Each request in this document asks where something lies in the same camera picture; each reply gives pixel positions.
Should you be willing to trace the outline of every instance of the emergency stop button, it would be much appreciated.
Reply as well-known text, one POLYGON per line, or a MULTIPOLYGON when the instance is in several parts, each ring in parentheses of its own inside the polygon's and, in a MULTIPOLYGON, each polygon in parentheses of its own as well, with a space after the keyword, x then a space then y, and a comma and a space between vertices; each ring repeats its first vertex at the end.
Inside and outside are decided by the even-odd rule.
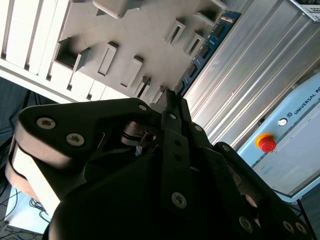
POLYGON ((277 143, 271 133, 264 133, 255 140, 255 145, 265 153, 270 153, 276 149, 277 143))

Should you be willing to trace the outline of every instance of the black cable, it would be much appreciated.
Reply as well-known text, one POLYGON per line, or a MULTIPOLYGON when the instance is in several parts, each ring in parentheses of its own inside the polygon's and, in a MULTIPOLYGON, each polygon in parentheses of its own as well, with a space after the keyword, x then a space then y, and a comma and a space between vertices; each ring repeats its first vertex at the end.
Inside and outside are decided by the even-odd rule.
POLYGON ((35 105, 39 105, 35 92, 33 92, 33 97, 34 97, 35 105))
POLYGON ((16 196, 16 199, 15 199, 15 204, 14 204, 14 207, 12 208, 12 210, 4 217, 0 220, 0 222, 2 222, 4 219, 6 219, 6 217, 8 217, 16 208, 17 204, 18 204, 18 194, 21 193, 21 191, 17 191, 17 189, 15 189, 15 194, 10 196, 9 198, 7 198, 6 200, 4 200, 2 203, 5 203, 6 201, 8 201, 10 198, 16 196))
POLYGON ((45 219, 43 216, 42 216, 42 213, 44 213, 44 211, 41 211, 39 212, 39 216, 40 218, 42 218, 44 221, 46 221, 47 223, 50 223, 47 219, 45 219))
POLYGON ((311 222, 309 221, 309 218, 308 218, 307 213, 306 213, 306 211, 304 209, 304 206, 302 205, 302 203, 301 203, 301 201, 299 199, 296 202, 298 203, 298 206, 299 206, 299 208, 301 210, 301 213, 303 215, 303 218, 305 220, 306 225, 310 229, 311 236, 312 236, 313 240, 317 240, 317 236, 315 234, 314 228, 312 227, 311 222))
POLYGON ((10 128, 11 128, 11 126, 6 126, 4 128, 1 128, 0 131, 5 130, 5 129, 10 129, 10 128))
POLYGON ((8 181, 5 181, 5 186, 4 188, 2 189, 1 193, 0 193, 0 198, 2 197, 2 195, 4 194, 5 190, 7 189, 8 187, 8 181))
POLYGON ((40 94, 38 94, 38 101, 39 101, 39 105, 42 105, 40 94))
POLYGON ((35 199, 31 198, 30 201, 29 201, 29 206, 32 207, 32 208, 36 208, 36 209, 40 210, 39 217, 42 218, 47 223, 50 223, 47 219, 44 218, 44 216, 42 216, 42 213, 45 213, 47 215, 48 215, 48 213, 47 213, 46 209, 44 208, 44 206, 42 205, 41 202, 38 202, 35 199))

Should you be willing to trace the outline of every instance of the electrical cable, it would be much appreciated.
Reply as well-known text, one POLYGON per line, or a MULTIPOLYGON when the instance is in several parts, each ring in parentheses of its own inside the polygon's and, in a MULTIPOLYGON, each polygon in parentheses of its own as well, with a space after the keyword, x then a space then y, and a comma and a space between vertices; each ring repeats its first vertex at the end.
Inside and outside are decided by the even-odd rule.
POLYGON ((35 105, 39 105, 38 100, 37 100, 37 95, 35 92, 33 92, 33 97, 34 97, 34 101, 35 101, 35 105))
POLYGON ((17 204, 18 204, 18 194, 19 194, 19 193, 21 193, 21 191, 18 192, 17 189, 15 189, 15 194, 12 195, 12 196, 10 196, 9 198, 7 198, 6 200, 4 200, 4 201, 2 202, 2 204, 4 204, 4 203, 5 203, 6 201, 8 201, 10 198, 16 196, 14 207, 12 208, 12 210, 11 210, 4 218, 2 218, 2 219, 0 220, 0 222, 2 222, 4 219, 6 219, 6 217, 8 217, 8 216, 15 210, 15 208, 16 208, 16 206, 17 206, 17 204))
POLYGON ((39 100, 39 105, 42 105, 40 94, 38 94, 38 100, 39 100))
POLYGON ((8 187, 8 181, 5 181, 5 186, 4 186, 4 188, 2 189, 2 191, 1 191, 1 193, 0 193, 0 198, 1 198, 2 195, 4 194, 4 192, 5 192, 5 190, 7 189, 7 187, 8 187))
POLYGON ((5 130, 5 129, 10 129, 10 128, 11 128, 11 126, 6 126, 6 127, 1 128, 0 131, 5 130))
POLYGON ((36 209, 40 210, 39 217, 42 218, 47 223, 50 223, 50 221, 45 219, 45 217, 42 215, 42 213, 45 213, 47 215, 48 215, 48 213, 47 213, 46 209, 44 208, 44 206, 42 205, 41 202, 38 202, 35 199, 31 198, 30 201, 29 201, 29 206, 32 207, 32 208, 36 208, 36 209))
POLYGON ((5 131, 5 132, 0 132, 0 137, 1 137, 1 136, 4 136, 4 135, 7 135, 7 134, 10 134, 10 133, 12 133, 12 130, 10 130, 10 131, 5 131))

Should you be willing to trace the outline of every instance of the screw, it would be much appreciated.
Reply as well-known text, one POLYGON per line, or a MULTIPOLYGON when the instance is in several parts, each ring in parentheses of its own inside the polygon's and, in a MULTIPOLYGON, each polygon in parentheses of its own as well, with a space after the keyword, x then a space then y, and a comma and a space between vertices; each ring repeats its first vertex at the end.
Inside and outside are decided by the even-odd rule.
POLYGON ((197 131, 202 132, 202 128, 201 128, 200 126, 195 125, 194 128, 195 128, 197 131))
POLYGON ((302 232, 303 234, 307 235, 307 230, 305 229, 305 227, 300 222, 296 222, 295 226, 300 232, 302 232))
POLYGON ((229 149, 229 147, 228 147, 227 145, 222 145, 222 148, 223 148, 224 150, 226 150, 227 152, 230 151, 230 149, 229 149))
POLYGON ((174 192, 171 196, 171 200, 179 209, 184 209, 187 206, 187 200, 180 192, 174 192))
POLYGON ((80 147, 85 143, 85 139, 78 133, 70 133, 66 136, 66 142, 71 146, 80 147))
POLYGON ((146 108, 146 106, 143 106, 143 105, 139 105, 139 108, 140 108, 141 110, 143 110, 143 111, 147 111, 147 108, 146 108))
POLYGON ((176 117, 175 115, 173 115, 172 113, 170 113, 169 116, 170 116, 172 119, 177 119, 177 117, 176 117))
POLYGON ((55 121, 48 117, 41 117, 36 121, 36 124, 42 129, 53 129, 56 126, 55 121))
POLYGON ((252 234, 254 232, 254 228, 251 222, 244 216, 239 217, 239 222, 241 227, 246 230, 248 233, 252 234))
POLYGON ((292 234, 295 233, 294 227, 287 221, 283 221, 283 226, 292 234))

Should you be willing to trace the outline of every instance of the rectangular slot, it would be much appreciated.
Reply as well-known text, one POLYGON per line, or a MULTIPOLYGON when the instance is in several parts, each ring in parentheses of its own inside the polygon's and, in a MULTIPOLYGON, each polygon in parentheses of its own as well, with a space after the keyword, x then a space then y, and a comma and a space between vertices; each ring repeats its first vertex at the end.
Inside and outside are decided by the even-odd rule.
POLYGON ((118 45, 116 45, 115 43, 111 43, 109 42, 106 50, 105 50, 105 54, 102 58, 101 61, 101 65, 99 67, 98 73, 101 74, 102 76, 106 76, 107 72, 110 68, 110 65, 116 55, 118 49, 118 45))
POLYGON ((70 79, 72 77, 72 70, 64 65, 57 62, 52 64, 51 69, 51 83, 56 86, 56 88, 67 89, 70 79))
POLYGON ((122 86, 126 88, 130 88, 134 80, 136 79, 140 68, 142 67, 143 59, 135 56, 130 65, 128 66, 126 73, 123 78, 123 82, 121 83, 122 86))
POLYGON ((197 40, 194 42, 193 46, 191 47, 191 49, 189 51, 189 55, 192 55, 192 53, 194 52, 194 50, 196 49, 196 47, 199 43, 200 43, 200 39, 197 38, 197 40))
POLYGON ((15 0, 8 32, 6 60, 25 68, 34 33, 39 0, 15 0))
POLYGON ((136 89, 136 91, 134 93, 134 96, 137 97, 137 98, 140 97, 140 92, 145 86, 145 83, 144 83, 143 80, 144 80, 144 77, 141 78, 141 82, 140 82, 139 86, 137 87, 137 89, 136 89))
POLYGON ((47 39, 50 32, 51 23, 54 18, 54 13, 57 5, 57 0, 44 0, 41 6, 39 20, 37 22, 34 40, 31 46, 29 57, 29 72, 38 74, 43 54, 46 48, 47 39))
POLYGON ((170 39, 170 44, 171 44, 171 45, 173 44, 173 42, 174 42, 176 36, 178 35, 180 29, 181 29, 181 27, 177 26, 176 29, 175 29, 175 31, 173 32, 173 35, 172 35, 172 37, 171 37, 171 39, 170 39))
POLYGON ((89 53, 90 53, 90 48, 86 48, 85 50, 81 51, 77 55, 74 63, 74 67, 73 67, 74 72, 78 71, 79 69, 85 66, 89 53))
POLYGON ((90 101, 99 101, 101 99, 102 94, 104 93, 106 85, 99 81, 94 81, 92 87, 90 89, 89 94, 87 95, 87 99, 90 101))
POLYGON ((205 39, 202 36, 195 32, 191 40, 185 46, 184 53, 192 57, 200 48, 204 40, 205 39))
POLYGON ((93 83, 94 80, 91 77, 79 71, 76 71, 71 79, 71 92, 86 98, 91 90, 93 83))
POLYGON ((202 20, 204 23, 210 25, 210 26, 214 26, 215 22, 212 21, 211 19, 209 19, 208 17, 206 17, 205 15, 203 15, 201 12, 196 12, 194 14, 196 17, 198 17, 200 20, 202 20))
POLYGON ((146 94, 150 88, 150 84, 151 84, 151 80, 145 79, 145 84, 140 92, 140 96, 139 96, 140 99, 143 99, 146 96, 146 94))
POLYGON ((0 51, 1 57, 5 55, 8 29, 10 25, 12 1, 0 0, 0 51))
POLYGON ((161 96, 164 94, 165 92, 165 88, 160 86, 159 90, 156 92, 154 99, 152 100, 153 103, 158 103, 159 99, 161 98, 161 96))
POLYGON ((112 100, 112 99, 127 99, 129 98, 127 95, 124 95, 113 88, 106 86, 104 92, 101 96, 101 100, 112 100))
POLYGON ((209 54, 210 49, 211 48, 208 45, 203 46, 203 48, 201 49, 201 51, 199 53, 200 57, 203 59, 206 59, 209 54))
POLYGON ((188 76, 189 76, 190 78, 193 78, 193 77, 195 76, 196 72, 197 72, 197 67, 196 67, 196 65, 194 65, 194 64, 192 63, 191 66, 190 66, 189 69, 188 69, 188 76))
POLYGON ((216 29, 213 31, 213 35, 218 38, 222 31, 224 30, 225 26, 220 24, 219 26, 216 27, 216 29))
POLYGON ((184 24, 176 20, 175 23, 170 27, 169 33, 164 39, 165 42, 173 46, 179 40, 185 27, 186 26, 184 24))

